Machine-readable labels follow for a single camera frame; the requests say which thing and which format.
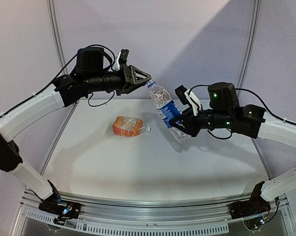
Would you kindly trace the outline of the clear bottle blue label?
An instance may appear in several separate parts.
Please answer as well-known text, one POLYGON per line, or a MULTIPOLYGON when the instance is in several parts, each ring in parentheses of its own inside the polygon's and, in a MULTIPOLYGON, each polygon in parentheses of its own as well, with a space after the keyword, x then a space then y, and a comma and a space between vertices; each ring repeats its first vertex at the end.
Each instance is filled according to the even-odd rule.
POLYGON ((181 111, 173 101, 170 93, 157 83, 148 89, 150 98, 169 132, 178 143, 185 143, 187 141, 187 135, 169 124, 169 120, 181 115, 181 111))

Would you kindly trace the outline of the white bottle cap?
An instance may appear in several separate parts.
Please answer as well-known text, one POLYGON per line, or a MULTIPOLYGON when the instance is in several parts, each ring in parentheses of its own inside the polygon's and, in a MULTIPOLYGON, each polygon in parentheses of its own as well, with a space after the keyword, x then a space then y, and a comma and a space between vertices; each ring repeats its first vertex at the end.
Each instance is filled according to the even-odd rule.
POLYGON ((151 127, 150 126, 146 126, 146 132, 150 133, 151 132, 151 127))

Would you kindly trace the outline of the crushed orange label bottle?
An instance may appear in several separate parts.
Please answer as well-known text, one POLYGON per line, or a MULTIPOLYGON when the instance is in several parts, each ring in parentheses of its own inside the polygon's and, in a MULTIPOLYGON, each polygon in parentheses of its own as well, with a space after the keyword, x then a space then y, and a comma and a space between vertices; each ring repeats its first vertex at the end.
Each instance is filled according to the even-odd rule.
POLYGON ((146 132, 144 122, 135 117, 118 116, 112 125, 113 133, 122 137, 136 137, 146 132))

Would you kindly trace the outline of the blue bottle cap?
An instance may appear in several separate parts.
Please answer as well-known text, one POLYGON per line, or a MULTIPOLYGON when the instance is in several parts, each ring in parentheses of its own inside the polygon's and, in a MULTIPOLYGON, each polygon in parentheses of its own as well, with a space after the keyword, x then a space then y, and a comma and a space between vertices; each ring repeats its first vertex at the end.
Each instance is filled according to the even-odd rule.
POLYGON ((149 80, 148 82, 147 82, 147 86, 148 86, 148 88, 150 88, 150 87, 152 87, 152 86, 154 86, 155 85, 155 81, 154 80, 149 80))

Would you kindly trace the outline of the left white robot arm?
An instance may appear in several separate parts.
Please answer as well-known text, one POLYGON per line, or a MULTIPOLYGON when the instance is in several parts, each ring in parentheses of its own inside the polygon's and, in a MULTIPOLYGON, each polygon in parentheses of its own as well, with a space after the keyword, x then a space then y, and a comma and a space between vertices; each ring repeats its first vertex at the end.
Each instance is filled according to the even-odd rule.
POLYGON ((19 154, 14 138, 48 114, 66 108, 93 92, 129 94, 145 85, 151 75, 127 64, 129 51, 117 56, 105 46, 93 44, 78 50, 70 74, 58 73, 43 89, 0 115, 0 170, 21 180, 52 213, 64 204, 52 183, 45 180, 19 154))

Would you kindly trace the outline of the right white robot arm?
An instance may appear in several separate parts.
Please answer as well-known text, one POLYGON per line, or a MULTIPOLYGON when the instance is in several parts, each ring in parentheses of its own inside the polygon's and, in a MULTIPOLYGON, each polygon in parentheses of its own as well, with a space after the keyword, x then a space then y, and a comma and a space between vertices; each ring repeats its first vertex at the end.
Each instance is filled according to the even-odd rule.
MULTIPOLYGON (((229 129, 231 133, 241 134, 253 139, 267 139, 296 149, 296 123, 272 113, 266 105, 240 106, 237 91, 232 83, 219 82, 207 86, 210 108, 204 110, 199 99, 184 86, 176 88, 175 93, 181 103, 189 108, 170 124, 191 137, 200 130, 229 129)), ((230 205, 230 211, 243 215, 256 214, 269 209, 269 202, 296 189, 296 167, 278 177, 255 185, 247 201, 230 205)))

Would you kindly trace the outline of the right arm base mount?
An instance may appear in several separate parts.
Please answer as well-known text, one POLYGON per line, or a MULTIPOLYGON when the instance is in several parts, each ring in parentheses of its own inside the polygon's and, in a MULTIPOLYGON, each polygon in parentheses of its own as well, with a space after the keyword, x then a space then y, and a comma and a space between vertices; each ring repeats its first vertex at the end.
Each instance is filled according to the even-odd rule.
POLYGON ((275 213, 271 216, 271 206, 268 201, 263 199, 260 195, 251 194, 250 198, 246 201, 236 201, 228 205, 232 219, 239 219, 243 217, 253 216, 266 212, 266 216, 262 216, 259 220, 246 220, 244 225, 248 229, 252 227, 259 227, 270 222, 278 213, 280 200, 279 197, 275 197, 275 205, 277 206, 275 213))

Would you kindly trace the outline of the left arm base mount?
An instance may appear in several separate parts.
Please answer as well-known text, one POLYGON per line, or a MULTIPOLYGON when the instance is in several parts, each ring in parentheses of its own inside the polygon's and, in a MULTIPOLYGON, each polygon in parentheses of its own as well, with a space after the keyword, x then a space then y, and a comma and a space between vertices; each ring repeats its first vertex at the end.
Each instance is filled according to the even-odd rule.
POLYGON ((61 200, 59 195, 41 200, 38 209, 56 215, 54 224, 65 225, 67 220, 78 219, 82 205, 78 202, 61 200))

